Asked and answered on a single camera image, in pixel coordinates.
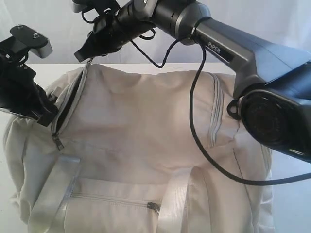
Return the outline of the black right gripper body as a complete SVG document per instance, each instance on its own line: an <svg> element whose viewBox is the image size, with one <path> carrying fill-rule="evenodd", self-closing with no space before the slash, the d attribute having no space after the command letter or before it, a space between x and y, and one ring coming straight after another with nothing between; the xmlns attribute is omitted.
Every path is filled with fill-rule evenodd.
<svg viewBox="0 0 311 233"><path fill-rule="evenodd" d="M108 13L94 24L87 38L86 58L115 53L130 40L154 27L150 22L136 19L131 4L122 7L116 14Z"/></svg>

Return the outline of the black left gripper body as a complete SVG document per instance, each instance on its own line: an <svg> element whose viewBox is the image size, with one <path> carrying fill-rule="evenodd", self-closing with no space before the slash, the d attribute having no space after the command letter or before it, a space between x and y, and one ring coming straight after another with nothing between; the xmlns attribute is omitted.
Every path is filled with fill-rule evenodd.
<svg viewBox="0 0 311 233"><path fill-rule="evenodd" d="M0 109L11 114L38 119L36 72L25 65L29 48L9 37L0 43Z"/></svg>

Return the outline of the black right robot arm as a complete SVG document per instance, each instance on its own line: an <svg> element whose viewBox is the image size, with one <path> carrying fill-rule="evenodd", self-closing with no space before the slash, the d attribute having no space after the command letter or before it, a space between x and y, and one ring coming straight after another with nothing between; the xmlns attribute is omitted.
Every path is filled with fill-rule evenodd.
<svg viewBox="0 0 311 233"><path fill-rule="evenodd" d="M159 28L185 45L202 44L235 72L227 111L261 144L311 160L311 55L214 20L195 0L75 0L76 13L95 10L93 30L75 53L78 61L106 56Z"/></svg>

